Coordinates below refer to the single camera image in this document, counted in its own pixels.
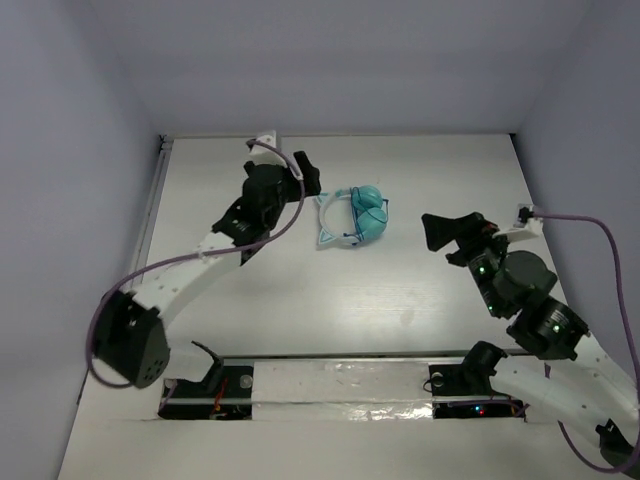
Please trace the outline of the teal cat-ear headphones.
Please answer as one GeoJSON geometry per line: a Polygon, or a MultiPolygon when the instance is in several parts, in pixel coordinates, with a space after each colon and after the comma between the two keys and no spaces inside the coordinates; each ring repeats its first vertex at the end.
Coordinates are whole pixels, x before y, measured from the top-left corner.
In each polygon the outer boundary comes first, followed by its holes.
{"type": "Polygon", "coordinates": [[[373,185],[352,186],[333,192],[321,192],[315,197],[320,231],[317,246],[357,247],[379,239],[389,221],[389,200],[373,185]],[[353,230],[336,233],[327,222],[327,211],[338,201],[347,200],[353,230]]]}

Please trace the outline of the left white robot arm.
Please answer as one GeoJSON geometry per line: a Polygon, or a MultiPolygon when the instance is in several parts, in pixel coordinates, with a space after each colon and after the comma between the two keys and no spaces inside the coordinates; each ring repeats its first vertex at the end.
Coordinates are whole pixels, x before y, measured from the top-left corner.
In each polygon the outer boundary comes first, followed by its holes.
{"type": "Polygon", "coordinates": [[[302,206],[320,193],[320,172],[305,152],[287,157],[257,139],[247,144],[241,196],[195,251],[135,271],[103,296],[86,340],[88,370],[100,384],[118,386],[98,373],[96,360],[123,378],[123,389],[144,389],[160,378],[170,360],[171,322],[215,281],[287,232],[277,225],[287,204],[302,206]]]}

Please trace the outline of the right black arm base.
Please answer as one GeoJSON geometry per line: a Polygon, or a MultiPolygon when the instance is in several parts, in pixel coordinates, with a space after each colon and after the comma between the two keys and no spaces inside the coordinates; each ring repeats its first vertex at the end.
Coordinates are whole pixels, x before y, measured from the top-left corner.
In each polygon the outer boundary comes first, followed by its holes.
{"type": "Polygon", "coordinates": [[[435,399],[435,419],[526,419],[529,405],[495,391],[490,377],[507,353],[485,341],[477,342],[459,364],[429,367],[422,389],[435,399]]]}

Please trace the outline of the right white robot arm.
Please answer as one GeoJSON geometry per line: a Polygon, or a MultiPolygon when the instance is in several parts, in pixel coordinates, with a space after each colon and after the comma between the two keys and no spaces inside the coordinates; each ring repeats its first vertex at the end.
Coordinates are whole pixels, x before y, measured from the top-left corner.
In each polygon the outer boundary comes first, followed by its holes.
{"type": "Polygon", "coordinates": [[[639,376],[628,375],[601,347],[587,323],[551,295],[557,275],[535,253],[511,244],[538,237],[547,215],[521,205],[511,229],[473,212],[458,218],[421,217],[429,251],[450,243],[451,265],[466,268],[488,313],[508,320],[507,334],[544,366],[537,372],[487,341],[475,343],[458,364],[430,368],[422,388],[463,405],[474,396],[489,402],[519,401],[574,430],[605,461],[603,474],[639,476],[639,443],[628,441],[618,419],[639,419],[639,376]]]}

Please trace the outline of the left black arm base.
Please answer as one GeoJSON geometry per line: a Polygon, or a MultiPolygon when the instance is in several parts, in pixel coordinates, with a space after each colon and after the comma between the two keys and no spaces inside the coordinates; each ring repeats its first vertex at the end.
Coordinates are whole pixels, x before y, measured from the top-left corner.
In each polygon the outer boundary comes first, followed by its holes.
{"type": "Polygon", "coordinates": [[[254,365],[230,364],[200,342],[192,344],[212,360],[199,381],[170,380],[164,387],[157,414],[164,420],[251,420],[254,365]]]}

